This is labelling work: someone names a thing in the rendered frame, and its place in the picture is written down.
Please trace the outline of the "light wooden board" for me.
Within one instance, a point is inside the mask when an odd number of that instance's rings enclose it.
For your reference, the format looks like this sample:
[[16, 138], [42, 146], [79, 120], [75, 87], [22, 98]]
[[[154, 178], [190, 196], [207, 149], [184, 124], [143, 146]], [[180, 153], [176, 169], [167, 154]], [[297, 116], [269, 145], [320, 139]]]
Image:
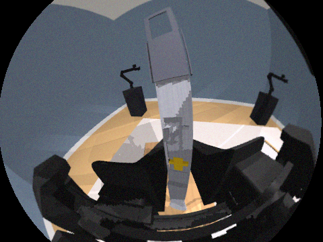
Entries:
[[[143, 153], [148, 154], [149, 151], [153, 150], [156, 143], [145, 143], [145, 151]], [[203, 205], [203, 202], [201, 200], [201, 196], [199, 194], [199, 191], [197, 190], [196, 183], [194, 182], [193, 175], [190, 172], [189, 175], [189, 181], [188, 181], [188, 193], [186, 193], [186, 199], [185, 199], [185, 205], [188, 209], [186, 210], [177, 210], [173, 207], [170, 207], [170, 195], [168, 191], [168, 184], [166, 186], [167, 192], [165, 197], [165, 210], [164, 212], [159, 212], [159, 215], [176, 215], [176, 214], [183, 214], [183, 213], [189, 213], [189, 212], [196, 212], [197, 210], [204, 210], [209, 207], [212, 207], [215, 204], [210, 205]]]

